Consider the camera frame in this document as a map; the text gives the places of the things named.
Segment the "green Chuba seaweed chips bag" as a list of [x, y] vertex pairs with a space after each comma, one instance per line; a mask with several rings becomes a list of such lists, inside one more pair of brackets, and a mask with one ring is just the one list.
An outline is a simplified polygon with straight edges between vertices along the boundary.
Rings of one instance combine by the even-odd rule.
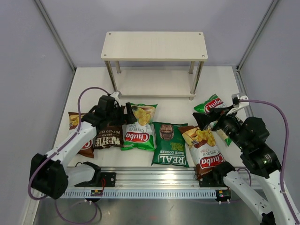
[[[213, 94], [207, 101], [204, 103], [198, 104], [194, 107], [194, 110], [198, 113], [208, 113], [211, 108], [225, 108], [227, 105], [222, 101], [222, 99], [217, 95]], [[229, 146], [232, 140], [225, 134], [224, 131], [219, 129], [216, 131], [218, 136]]]

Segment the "green Chuba cassava chips bag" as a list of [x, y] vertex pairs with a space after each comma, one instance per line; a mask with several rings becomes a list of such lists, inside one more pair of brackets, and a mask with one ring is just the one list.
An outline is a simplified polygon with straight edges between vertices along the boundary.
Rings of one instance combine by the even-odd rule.
[[154, 134], [151, 127], [157, 104], [145, 105], [130, 103], [136, 122], [126, 125], [122, 151], [134, 148], [154, 151]]

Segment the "brown Chuba cassava chips bag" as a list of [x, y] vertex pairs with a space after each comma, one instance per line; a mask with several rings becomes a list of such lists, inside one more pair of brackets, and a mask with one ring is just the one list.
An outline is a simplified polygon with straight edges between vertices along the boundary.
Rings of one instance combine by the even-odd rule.
[[196, 126], [183, 126], [179, 131], [189, 147], [198, 180], [202, 180], [203, 176], [214, 167], [225, 162], [210, 129], [201, 130]]

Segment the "dark green Real chips bag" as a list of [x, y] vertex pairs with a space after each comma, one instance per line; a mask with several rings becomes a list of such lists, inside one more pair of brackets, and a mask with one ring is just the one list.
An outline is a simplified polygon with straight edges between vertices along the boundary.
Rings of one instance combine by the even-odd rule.
[[155, 143], [152, 164], [189, 167], [186, 155], [186, 142], [179, 129], [187, 126], [166, 122], [154, 122]]

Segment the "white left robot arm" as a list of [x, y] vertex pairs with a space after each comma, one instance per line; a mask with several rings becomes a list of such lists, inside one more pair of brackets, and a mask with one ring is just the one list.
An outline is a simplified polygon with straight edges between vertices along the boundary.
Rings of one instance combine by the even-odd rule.
[[71, 186], [102, 187], [105, 180], [100, 166], [83, 162], [79, 166], [68, 168], [68, 164], [104, 128], [133, 124], [136, 121], [129, 102], [122, 106], [114, 94], [102, 96], [88, 113], [79, 115], [77, 127], [58, 147], [44, 155], [38, 153], [32, 158], [28, 191], [35, 189], [45, 197], [56, 200]]

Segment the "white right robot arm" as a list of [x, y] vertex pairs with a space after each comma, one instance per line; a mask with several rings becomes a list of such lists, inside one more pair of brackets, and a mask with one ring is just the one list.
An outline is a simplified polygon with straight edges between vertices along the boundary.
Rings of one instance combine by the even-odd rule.
[[231, 188], [256, 214], [262, 225], [298, 225], [300, 213], [284, 181], [284, 164], [266, 144], [269, 132], [261, 118], [248, 117], [243, 123], [236, 118], [236, 109], [214, 108], [209, 113], [193, 113], [200, 129], [215, 122], [214, 130], [225, 132], [241, 151], [244, 166], [259, 182], [266, 199], [248, 184], [243, 184], [235, 168], [224, 162], [210, 173], [215, 184]]

